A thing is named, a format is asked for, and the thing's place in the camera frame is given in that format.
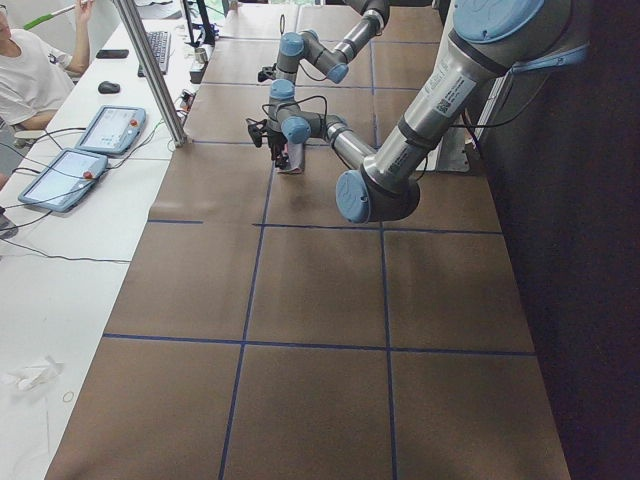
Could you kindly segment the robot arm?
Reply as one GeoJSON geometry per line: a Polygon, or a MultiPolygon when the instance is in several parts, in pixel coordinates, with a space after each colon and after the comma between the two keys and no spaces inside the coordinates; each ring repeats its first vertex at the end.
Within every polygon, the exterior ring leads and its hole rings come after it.
{"type": "Polygon", "coordinates": [[[280,39],[276,63],[265,72],[270,96],[262,121],[248,120],[256,146],[268,144],[283,166],[290,147],[310,138],[325,140],[348,165],[336,185],[336,203],[351,223],[401,220],[420,200],[413,172],[461,115],[469,98],[486,82],[508,72],[551,70],[584,60],[589,45],[590,1],[456,1],[452,27],[439,62],[379,149],[361,140],[338,116],[301,109],[295,80],[307,61],[334,83],[349,63],[389,22],[391,2],[352,1],[360,21],[332,49],[312,30],[280,39]]]}
{"type": "Polygon", "coordinates": [[[348,74],[348,65],[374,37],[382,34],[390,17],[389,1],[345,1],[345,4],[359,13],[361,19],[334,48],[322,44],[317,33],[310,29],[283,33],[276,62],[258,72],[258,82],[285,79],[295,84],[299,67],[306,61],[324,79],[341,83],[348,74]]]}

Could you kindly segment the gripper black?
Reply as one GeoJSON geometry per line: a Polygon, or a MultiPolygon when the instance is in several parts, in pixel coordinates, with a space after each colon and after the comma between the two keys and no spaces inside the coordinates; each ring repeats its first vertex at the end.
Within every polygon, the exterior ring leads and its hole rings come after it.
{"type": "Polygon", "coordinates": [[[264,66],[257,74],[258,82],[273,81],[277,79],[276,65],[264,66]]]}
{"type": "Polygon", "coordinates": [[[271,159],[277,169],[288,169],[290,166],[287,145],[283,146],[283,135],[268,126],[268,120],[246,119],[247,131],[256,147],[261,147],[266,140],[271,148],[271,159]]]}

